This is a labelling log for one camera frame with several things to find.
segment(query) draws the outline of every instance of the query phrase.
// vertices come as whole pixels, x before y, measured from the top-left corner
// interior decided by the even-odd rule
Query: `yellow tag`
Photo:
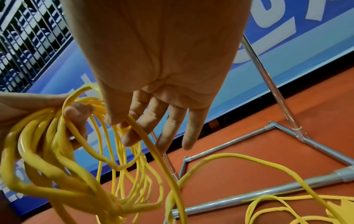
[[[354,223],[354,202],[348,200],[341,200],[341,205],[336,205],[332,202],[327,202],[340,216],[347,222],[347,224]],[[326,213],[333,224],[341,224],[327,209]]]

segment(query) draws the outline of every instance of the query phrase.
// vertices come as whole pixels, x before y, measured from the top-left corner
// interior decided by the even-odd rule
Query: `yellow cord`
[[[95,214],[97,222],[102,224],[124,223],[127,216],[130,214],[135,214],[132,223],[137,223],[141,212],[152,211],[162,206],[162,179],[147,163],[146,157],[142,153],[140,143],[131,147],[134,159],[127,162],[126,149],[120,140],[120,136],[123,135],[126,130],[121,130],[114,126],[112,127],[112,130],[114,132],[117,156],[120,165],[115,162],[107,126],[103,122],[105,116],[103,100],[96,97],[83,97],[78,99],[80,95],[90,89],[93,89],[99,96],[101,96],[98,85],[93,83],[84,85],[66,99],[62,108],[46,108],[34,112],[18,122],[10,130],[5,139],[4,150],[1,157],[0,174],[2,180],[13,191],[36,197],[48,198],[58,215],[67,224],[75,224],[76,222],[66,211],[64,205],[90,214]],[[70,106],[74,101],[89,104],[95,108],[93,116],[89,119],[93,123],[94,129],[98,136],[99,153],[97,153],[87,143],[87,141],[80,135],[74,124],[63,115],[63,110],[67,106]],[[201,166],[219,158],[240,158],[280,169],[292,176],[310,194],[308,196],[297,197],[276,197],[273,195],[263,195],[257,199],[250,200],[252,203],[246,213],[246,224],[252,224],[261,214],[273,211],[287,211],[292,213],[296,220],[294,220],[291,224],[307,224],[308,220],[322,220],[330,223],[338,222],[340,224],[350,224],[346,220],[347,216],[345,215],[347,213],[343,213],[340,209],[334,209],[333,206],[326,203],[324,199],[354,201],[354,198],[319,196],[300,178],[299,175],[290,169],[279,164],[263,161],[250,156],[230,153],[209,156],[196,164],[178,182],[175,182],[168,168],[163,163],[161,154],[148,138],[141,126],[139,126],[132,117],[128,117],[126,121],[130,127],[139,134],[142,141],[144,141],[150,150],[151,155],[162,170],[169,186],[171,187],[171,191],[166,199],[166,220],[169,224],[175,223],[175,219],[173,218],[171,212],[175,204],[179,210],[180,222],[182,224],[188,223],[180,189]],[[99,122],[103,127],[110,158],[103,156],[102,136],[97,122]],[[70,135],[73,135],[76,141],[92,157],[99,160],[96,178],[94,178],[87,170],[83,169],[75,162],[73,146],[69,140]],[[41,139],[43,140],[43,149],[40,152],[38,147]],[[16,151],[25,162],[26,174],[31,180],[31,184],[23,183],[14,175],[14,163],[17,155]],[[115,171],[119,171],[118,184],[116,183],[116,173],[112,172],[111,192],[105,191],[100,185],[103,163],[107,163],[110,168]],[[126,170],[133,164],[136,164],[137,166],[135,177],[133,177]],[[153,181],[148,173],[154,176],[159,186],[159,197],[156,202],[150,202]],[[128,195],[126,195],[124,190],[125,177],[133,183],[133,187]],[[54,188],[53,182],[58,185],[59,189]],[[333,217],[300,217],[285,202],[286,200],[303,199],[315,199]],[[285,205],[285,207],[264,209],[253,214],[258,202],[263,200],[278,200]]]

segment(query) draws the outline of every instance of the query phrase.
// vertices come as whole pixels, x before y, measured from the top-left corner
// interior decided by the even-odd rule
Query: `orange floor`
[[[325,144],[339,152],[354,158],[354,68],[320,83],[287,100],[288,105],[296,115],[312,139]],[[197,142],[191,151],[177,150],[169,154],[176,169],[180,169],[184,156],[192,156],[202,151],[245,135],[268,124],[273,120],[288,126],[277,105],[269,107],[240,122],[224,128]],[[344,165],[319,153],[278,130],[272,130],[242,143],[228,147],[219,152],[233,152],[254,156],[260,159],[279,163],[297,172],[303,178],[310,178],[343,168]],[[156,163],[151,165],[158,170]],[[239,159],[221,159],[213,161],[202,168],[182,190],[185,205],[192,206],[228,196],[260,190],[293,180],[281,171],[264,167]],[[104,184],[109,189],[111,182]],[[165,195],[169,188],[164,182]],[[316,190],[320,194],[336,194],[354,196],[354,183],[340,184]],[[153,199],[157,198],[157,189]],[[260,206],[274,207],[277,203],[265,203]],[[323,215],[325,210],[313,201],[294,201],[290,203],[299,215]],[[244,222],[247,206],[239,206],[189,218],[192,224],[238,224]],[[78,223],[94,224],[95,217],[78,211],[70,210]],[[162,223],[164,208],[144,213],[141,224]],[[286,212],[262,215],[256,223],[283,224],[289,223],[293,217]],[[26,224],[58,224],[62,221],[53,209],[42,212],[28,219]]]

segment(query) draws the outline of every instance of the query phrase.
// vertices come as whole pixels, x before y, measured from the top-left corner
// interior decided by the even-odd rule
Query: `metal frame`
[[[354,159],[310,139],[302,131],[302,127],[299,126],[297,124],[297,122],[295,121],[289,107],[285,103],[283,96],[281,95],[280,91],[278,90],[278,88],[276,87],[274,82],[272,81],[270,75],[267,73],[264,66],[262,65],[261,61],[259,60],[257,54],[254,52],[253,48],[251,47],[251,44],[249,43],[249,41],[247,40],[245,35],[243,36],[242,44],[243,44],[246,52],[250,56],[251,60],[253,61],[253,63],[257,67],[259,73],[261,74],[262,78],[264,79],[265,83],[267,84],[268,88],[270,89],[271,93],[273,94],[274,98],[276,99],[277,103],[279,104],[282,111],[284,112],[284,115],[287,118],[287,120],[289,121],[289,123],[291,124],[293,130],[290,130],[290,129],[288,129],[276,122],[270,121],[269,125],[261,128],[259,130],[253,131],[249,134],[246,134],[244,136],[241,136],[239,138],[231,140],[227,143],[224,143],[222,145],[219,145],[217,147],[214,147],[212,149],[209,149],[209,150],[199,153],[197,155],[194,155],[191,157],[185,157],[183,159],[183,164],[182,164],[182,167],[181,167],[181,170],[179,173],[179,177],[182,177],[185,174],[188,164],[192,161],[195,161],[199,158],[202,158],[202,157],[205,157],[205,156],[210,155],[212,153],[215,153],[219,150],[222,150],[226,147],[229,147],[231,145],[234,145],[234,144],[244,141],[246,139],[252,138],[252,137],[262,134],[264,132],[267,132],[267,131],[270,131],[273,129],[279,129],[279,130],[297,138],[299,141],[312,146],[313,148],[319,150],[320,152],[329,155],[333,159],[336,159],[339,162],[348,165],[348,167],[340,169],[340,170],[336,170],[331,174],[306,179],[305,182],[309,186],[311,186],[312,188],[317,188],[317,187],[334,185],[337,183],[347,183],[347,182],[354,181]],[[245,203],[248,203],[249,200],[252,200],[252,199],[257,198],[257,197],[264,195],[264,194],[283,195],[283,194],[298,192],[298,191],[302,191],[302,190],[303,190],[303,188],[301,187],[301,185],[298,182],[293,182],[293,183],[288,183],[285,185],[271,187],[271,188],[267,188],[267,189],[263,189],[263,190],[250,192],[247,194],[241,194],[241,195],[237,195],[237,196],[233,196],[233,197],[229,197],[229,198],[225,198],[225,199],[220,199],[220,200],[211,201],[208,203],[188,207],[185,209],[185,211],[188,216],[197,215],[197,214],[201,214],[201,213],[205,213],[205,212],[209,212],[209,211],[214,211],[214,210],[228,208],[231,206],[245,204]],[[175,218],[179,218],[179,212],[177,209],[173,209],[172,214]]]

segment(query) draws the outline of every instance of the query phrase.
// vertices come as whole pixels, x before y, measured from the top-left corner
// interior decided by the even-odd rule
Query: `blue wall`
[[[245,33],[275,83],[281,86],[354,49],[354,1],[254,0]],[[73,41],[29,92],[67,93],[88,82],[95,82],[95,79]],[[212,104],[207,121],[268,91],[241,47]],[[94,96],[94,93],[89,92],[88,95]],[[161,133],[166,119],[167,115],[156,127],[157,134]],[[185,127],[186,120],[178,136],[184,133]],[[97,148],[97,138],[90,125],[88,129],[88,141]],[[95,159],[84,150],[77,150],[75,156],[81,166],[95,174],[98,165]],[[17,169],[24,173],[21,164]],[[12,200],[16,199],[12,204],[19,214],[25,214],[46,202],[45,199],[21,197],[12,197]]]

